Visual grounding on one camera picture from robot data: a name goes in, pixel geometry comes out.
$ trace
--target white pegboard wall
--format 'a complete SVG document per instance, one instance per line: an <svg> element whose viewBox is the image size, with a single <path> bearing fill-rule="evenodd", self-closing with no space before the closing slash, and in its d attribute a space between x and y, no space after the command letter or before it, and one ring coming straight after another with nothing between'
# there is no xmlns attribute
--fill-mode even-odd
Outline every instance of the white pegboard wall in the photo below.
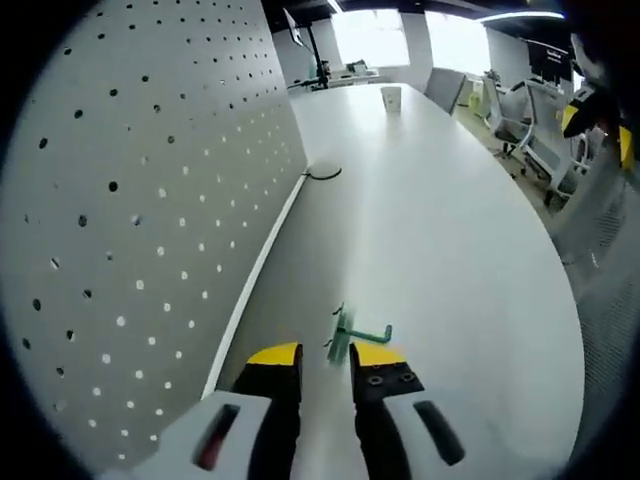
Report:
<svg viewBox="0 0 640 480"><path fill-rule="evenodd" d="M147 457L199 400L305 164L259 0L105 1L53 53L2 172L1 300L92 470Z"/></svg>

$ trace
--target wall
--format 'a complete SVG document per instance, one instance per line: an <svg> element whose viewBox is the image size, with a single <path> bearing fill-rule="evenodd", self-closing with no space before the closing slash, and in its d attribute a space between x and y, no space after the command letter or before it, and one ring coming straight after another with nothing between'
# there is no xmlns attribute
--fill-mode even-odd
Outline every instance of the wall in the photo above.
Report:
<svg viewBox="0 0 640 480"><path fill-rule="evenodd" d="M487 28L487 38L491 68L500 74L503 86L510 88L532 76L529 50L524 41L491 28Z"/></svg>
<svg viewBox="0 0 640 480"><path fill-rule="evenodd" d="M383 75L389 75L393 82L407 83L418 91L424 91L433 67L427 22L421 14L403 13L401 18L411 64L402 67L383 67L379 71ZM331 20L314 22L312 28L320 57L328 60L334 71L344 69ZM300 33L302 41L311 46L306 30L301 29ZM274 33L273 43L287 85L291 85L297 79L304 80L309 77L310 69L314 64L313 55L306 48L293 43L288 30Z"/></svg>

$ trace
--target paper cup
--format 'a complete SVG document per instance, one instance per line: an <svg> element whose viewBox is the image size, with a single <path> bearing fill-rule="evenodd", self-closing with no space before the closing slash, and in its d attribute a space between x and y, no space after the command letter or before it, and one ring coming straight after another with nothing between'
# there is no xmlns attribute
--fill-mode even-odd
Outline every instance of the paper cup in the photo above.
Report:
<svg viewBox="0 0 640 480"><path fill-rule="evenodd" d="M382 87L382 101L384 108L388 113L399 113L402 107L402 88L401 87Z"/></svg>

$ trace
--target long white desk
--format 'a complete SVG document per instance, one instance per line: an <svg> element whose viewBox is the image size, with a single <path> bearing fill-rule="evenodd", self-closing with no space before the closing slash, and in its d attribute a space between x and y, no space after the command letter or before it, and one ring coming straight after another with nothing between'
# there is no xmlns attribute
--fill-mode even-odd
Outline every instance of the long white desk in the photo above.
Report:
<svg viewBox="0 0 640 480"><path fill-rule="evenodd" d="M323 348L344 300L358 329L393 324L390 345L436 402L473 402L505 445L500 478L540 478L567 461L582 412L582 339L567 277L535 211L491 154L402 88L397 116L385 113L379 85L292 100L309 161L344 171L303 186L218 386L229 387L257 350L303 343L292 478L368 478L349 367L330 366Z"/></svg>

